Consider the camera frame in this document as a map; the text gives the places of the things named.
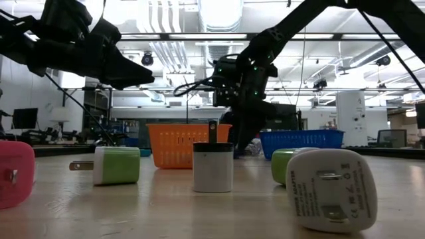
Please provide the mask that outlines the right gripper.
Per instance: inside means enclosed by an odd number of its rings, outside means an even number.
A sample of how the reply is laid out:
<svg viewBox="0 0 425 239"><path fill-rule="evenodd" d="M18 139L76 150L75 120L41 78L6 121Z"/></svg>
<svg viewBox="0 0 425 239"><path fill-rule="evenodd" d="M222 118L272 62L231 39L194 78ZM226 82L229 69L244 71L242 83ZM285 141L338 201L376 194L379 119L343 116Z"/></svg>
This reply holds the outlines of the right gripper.
<svg viewBox="0 0 425 239"><path fill-rule="evenodd" d="M213 106L231 107L236 116L236 152L243 155L246 146L265 126L267 118L277 115L276 107L263 101L269 77L276 78L278 69L274 64L265 67L248 65L240 71L240 83L235 87L225 86L212 79Z"/></svg>

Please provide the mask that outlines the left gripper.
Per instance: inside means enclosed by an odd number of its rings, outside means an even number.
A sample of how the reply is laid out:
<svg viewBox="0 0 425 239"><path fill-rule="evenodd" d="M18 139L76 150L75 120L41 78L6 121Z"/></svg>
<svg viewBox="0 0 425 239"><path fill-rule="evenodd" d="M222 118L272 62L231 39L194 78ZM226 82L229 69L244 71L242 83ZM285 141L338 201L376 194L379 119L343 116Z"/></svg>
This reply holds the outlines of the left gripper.
<svg viewBox="0 0 425 239"><path fill-rule="evenodd" d="M118 28L101 19L85 39L76 43L39 39L27 58L27 67L39 76L52 68L97 78L117 90L154 82L152 71L117 49L120 39Z"/></svg>

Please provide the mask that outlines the green wall charger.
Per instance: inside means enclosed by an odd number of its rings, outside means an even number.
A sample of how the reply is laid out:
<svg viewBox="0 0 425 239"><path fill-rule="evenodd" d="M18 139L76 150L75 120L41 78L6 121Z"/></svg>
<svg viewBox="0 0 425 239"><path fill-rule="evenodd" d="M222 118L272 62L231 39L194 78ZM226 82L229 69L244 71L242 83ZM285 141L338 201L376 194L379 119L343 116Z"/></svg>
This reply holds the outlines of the green wall charger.
<svg viewBox="0 0 425 239"><path fill-rule="evenodd" d="M91 161L73 161L71 171L92 171L92 183L120 185L137 183L140 170L140 149L136 147L96 147Z"/></svg>
<svg viewBox="0 0 425 239"><path fill-rule="evenodd" d="M302 147L293 149L277 149L272 154L271 170L273 180L286 186L286 171L290 159L300 153L317 149L316 147Z"/></svg>

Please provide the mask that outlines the blue plastic basket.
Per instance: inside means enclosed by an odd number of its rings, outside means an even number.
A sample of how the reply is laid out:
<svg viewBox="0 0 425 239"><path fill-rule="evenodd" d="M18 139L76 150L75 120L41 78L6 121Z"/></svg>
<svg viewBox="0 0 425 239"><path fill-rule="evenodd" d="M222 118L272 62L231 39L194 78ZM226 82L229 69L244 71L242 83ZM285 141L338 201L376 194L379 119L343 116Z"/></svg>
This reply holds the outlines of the blue plastic basket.
<svg viewBox="0 0 425 239"><path fill-rule="evenodd" d="M260 141L265 158L270 160L278 149L341 148L343 136L344 132L336 129L270 131L260 132Z"/></svg>

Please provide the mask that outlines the black white wall charger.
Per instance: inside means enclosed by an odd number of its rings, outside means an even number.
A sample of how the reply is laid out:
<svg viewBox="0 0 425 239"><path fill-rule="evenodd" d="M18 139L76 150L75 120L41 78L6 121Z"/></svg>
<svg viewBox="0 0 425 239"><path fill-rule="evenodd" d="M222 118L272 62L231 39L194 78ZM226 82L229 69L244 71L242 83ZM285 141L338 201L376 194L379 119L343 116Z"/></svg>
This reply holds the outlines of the black white wall charger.
<svg viewBox="0 0 425 239"><path fill-rule="evenodd" d="M193 190L228 193L233 189L234 146L218 142L217 121L208 125L208 141L193 144Z"/></svg>

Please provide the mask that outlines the orange plastic basket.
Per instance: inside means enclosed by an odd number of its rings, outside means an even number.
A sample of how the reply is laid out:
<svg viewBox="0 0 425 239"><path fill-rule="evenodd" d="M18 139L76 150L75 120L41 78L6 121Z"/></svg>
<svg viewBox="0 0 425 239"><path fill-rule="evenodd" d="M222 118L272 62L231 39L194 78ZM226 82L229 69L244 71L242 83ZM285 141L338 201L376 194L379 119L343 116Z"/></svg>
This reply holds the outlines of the orange plastic basket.
<svg viewBox="0 0 425 239"><path fill-rule="evenodd" d="M210 121L204 124L151 123L148 125L153 160L160 169L199 169L233 172L229 153L204 157L194 151L200 143L226 143L230 126Z"/></svg>

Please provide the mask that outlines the large white power adapter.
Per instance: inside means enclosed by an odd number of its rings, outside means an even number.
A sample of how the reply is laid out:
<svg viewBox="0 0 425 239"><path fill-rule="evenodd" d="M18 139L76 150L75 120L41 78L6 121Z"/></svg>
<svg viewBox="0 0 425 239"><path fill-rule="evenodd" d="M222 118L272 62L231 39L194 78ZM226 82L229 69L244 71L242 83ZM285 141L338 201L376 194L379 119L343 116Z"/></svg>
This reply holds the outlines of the large white power adapter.
<svg viewBox="0 0 425 239"><path fill-rule="evenodd" d="M286 167L296 222L308 229L352 233L377 220L375 180L366 159L347 149L296 150Z"/></svg>

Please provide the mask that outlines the pink wall charger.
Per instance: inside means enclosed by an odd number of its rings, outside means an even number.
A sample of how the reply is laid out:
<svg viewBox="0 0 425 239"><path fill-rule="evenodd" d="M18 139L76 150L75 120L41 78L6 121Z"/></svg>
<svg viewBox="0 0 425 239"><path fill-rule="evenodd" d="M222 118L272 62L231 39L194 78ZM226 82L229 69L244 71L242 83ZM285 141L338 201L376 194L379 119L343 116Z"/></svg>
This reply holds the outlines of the pink wall charger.
<svg viewBox="0 0 425 239"><path fill-rule="evenodd" d="M20 141L0 140L0 209L24 202L32 192L35 152Z"/></svg>

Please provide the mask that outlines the black computer monitor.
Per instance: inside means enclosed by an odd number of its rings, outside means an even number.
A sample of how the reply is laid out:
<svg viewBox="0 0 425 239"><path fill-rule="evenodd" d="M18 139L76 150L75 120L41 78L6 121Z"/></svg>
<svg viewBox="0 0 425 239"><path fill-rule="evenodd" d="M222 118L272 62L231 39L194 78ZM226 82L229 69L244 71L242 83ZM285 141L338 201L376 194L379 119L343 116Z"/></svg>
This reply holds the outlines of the black computer monitor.
<svg viewBox="0 0 425 239"><path fill-rule="evenodd" d="M298 130L298 112L296 106L292 104L278 104L276 106L278 129Z"/></svg>
<svg viewBox="0 0 425 239"><path fill-rule="evenodd" d="M425 129L425 102L415 105L418 129Z"/></svg>
<svg viewBox="0 0 425 239"><path fill-rule="evenodd" d="M38 108L14 109L13 129L34 129L37 125Z"/></svg>

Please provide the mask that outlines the dark shelving unit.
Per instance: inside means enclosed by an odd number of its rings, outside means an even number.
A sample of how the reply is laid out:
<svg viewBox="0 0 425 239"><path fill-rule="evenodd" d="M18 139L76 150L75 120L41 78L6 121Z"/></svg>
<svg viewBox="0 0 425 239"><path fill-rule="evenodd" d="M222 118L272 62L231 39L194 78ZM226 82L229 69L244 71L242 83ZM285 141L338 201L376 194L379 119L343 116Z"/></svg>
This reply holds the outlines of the dark shelving unit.
<svg viewBox="0 0 425 239"><path fill-rule="evenodd" d="M104 129L108 129L108 110L109 97L107 92L84 91L84 107L94 116L91 118L87 112L83 111L83 130L100 131L98 124L101 124Z"/></svg>

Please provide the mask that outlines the blue storage bins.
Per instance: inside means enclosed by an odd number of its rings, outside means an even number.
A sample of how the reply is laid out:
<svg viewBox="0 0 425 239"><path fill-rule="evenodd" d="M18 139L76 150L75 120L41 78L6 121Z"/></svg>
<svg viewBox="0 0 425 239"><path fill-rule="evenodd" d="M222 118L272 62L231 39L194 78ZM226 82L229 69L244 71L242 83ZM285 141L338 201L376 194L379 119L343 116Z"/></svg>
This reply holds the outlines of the blue storage bins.
<svg viewBox="0 0 425 239"><path fill-rule="evenodd" d="M137 147L139 145L139 123L135 120L120 120L112 123L114 139L119 145Z"/></svg>

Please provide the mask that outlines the white shade lamp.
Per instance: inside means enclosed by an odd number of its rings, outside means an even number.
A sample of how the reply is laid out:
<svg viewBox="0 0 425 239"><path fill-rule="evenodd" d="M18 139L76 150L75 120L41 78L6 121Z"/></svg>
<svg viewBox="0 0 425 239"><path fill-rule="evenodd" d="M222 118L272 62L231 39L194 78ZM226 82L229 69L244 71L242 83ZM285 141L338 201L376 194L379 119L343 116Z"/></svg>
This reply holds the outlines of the white shade lamp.
<svg viewBox="0 0 425 239"><path fill-rule="evenodd" d="M62 133L64 129L64 124L70 121L67 108L65 107L53 108L50 113L50 121L57 123L60 127L60 132Z"/></svg>

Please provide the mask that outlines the black desk equipment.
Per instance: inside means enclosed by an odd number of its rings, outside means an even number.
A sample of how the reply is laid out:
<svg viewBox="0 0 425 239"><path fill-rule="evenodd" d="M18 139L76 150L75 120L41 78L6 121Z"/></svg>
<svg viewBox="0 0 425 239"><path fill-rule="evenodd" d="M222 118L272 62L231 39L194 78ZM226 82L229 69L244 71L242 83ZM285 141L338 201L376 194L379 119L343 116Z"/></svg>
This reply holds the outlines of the black desk equipment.
<svg viewBox="0 0 425 239"><path fill-rule="evenodd" d="M60 132L57 129L48 127L45 131L29 129L22 132L21 136L28 139L32 144L49 144L59 140L61 133L61 139L64 141L80 141L81 136L77 131L63 131Z"/></svg>

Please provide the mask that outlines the white pillar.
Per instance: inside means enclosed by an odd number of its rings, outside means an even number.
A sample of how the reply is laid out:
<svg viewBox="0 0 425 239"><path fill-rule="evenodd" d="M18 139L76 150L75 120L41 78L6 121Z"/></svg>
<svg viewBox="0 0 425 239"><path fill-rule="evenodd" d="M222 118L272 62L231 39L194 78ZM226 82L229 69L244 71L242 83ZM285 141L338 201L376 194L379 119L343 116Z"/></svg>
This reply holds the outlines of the white pillar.
<svg viewBox="0 0 425 239"><path fill-rule="evenodd" d="M336 95L337 128L343 131L343 147L367 146L365 95L362 91L342 91Z"/></svg>

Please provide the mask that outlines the black aluminium table frame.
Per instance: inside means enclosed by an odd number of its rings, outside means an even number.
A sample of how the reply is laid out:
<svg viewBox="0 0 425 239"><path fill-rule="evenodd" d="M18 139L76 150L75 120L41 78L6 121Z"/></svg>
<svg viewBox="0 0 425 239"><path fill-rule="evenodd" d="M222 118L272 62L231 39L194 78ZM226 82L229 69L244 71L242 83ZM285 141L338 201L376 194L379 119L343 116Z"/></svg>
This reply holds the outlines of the black aluminium table frame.
<svg viewBox="0 0 425 239"><path fill-rule="evenodd" d="M425 160L425 149L396 149L382 147L347 147L347 149L367 156ZM44 146L34 148L35 157L86 154L93 153L94 150L94 146Z"/></svg>

